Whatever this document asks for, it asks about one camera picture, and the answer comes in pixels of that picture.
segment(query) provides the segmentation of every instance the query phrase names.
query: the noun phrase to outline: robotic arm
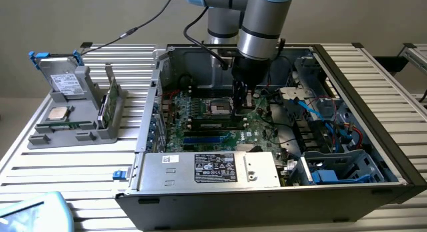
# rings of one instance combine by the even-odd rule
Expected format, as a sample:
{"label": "robotic arm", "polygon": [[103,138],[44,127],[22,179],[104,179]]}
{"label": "robotic arm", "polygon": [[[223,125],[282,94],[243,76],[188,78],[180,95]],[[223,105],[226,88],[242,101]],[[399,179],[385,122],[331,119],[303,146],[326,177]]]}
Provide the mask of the robotic arm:
{"label": "robotic arm", "polygon": [[268,74],[292,0],[187,1],[198,6],[212,7],[215,10],[228,9],[242,13],[240,33],[235,24],[238,21],[235,12],[227,17],[214,17],[211,14],[216,13],[210,13],[208,23],[211,41],[231,39],[238,33],[240,34],[238,50],[242,56],[235,57],[232,66],[234,90],[238,97],[235,106],[239,107],[239,101],[246,98],[248,91],[255,91]]}

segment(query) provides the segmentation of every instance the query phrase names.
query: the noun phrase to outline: warning label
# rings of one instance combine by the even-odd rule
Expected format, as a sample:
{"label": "warning label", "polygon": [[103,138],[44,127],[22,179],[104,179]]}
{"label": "warning label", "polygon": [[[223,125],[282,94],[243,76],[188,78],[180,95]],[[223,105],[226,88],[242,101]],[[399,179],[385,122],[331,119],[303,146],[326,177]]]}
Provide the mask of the warning label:
{"label": "warning label", "polygon": [[196,154],[194,168],[198,184],[238,182],[236,160],[232,153]]}
{"label": "warning label", "polygon": [[79,80],[74,74],[51,75],[59,91],[64,96],[84,95]]}

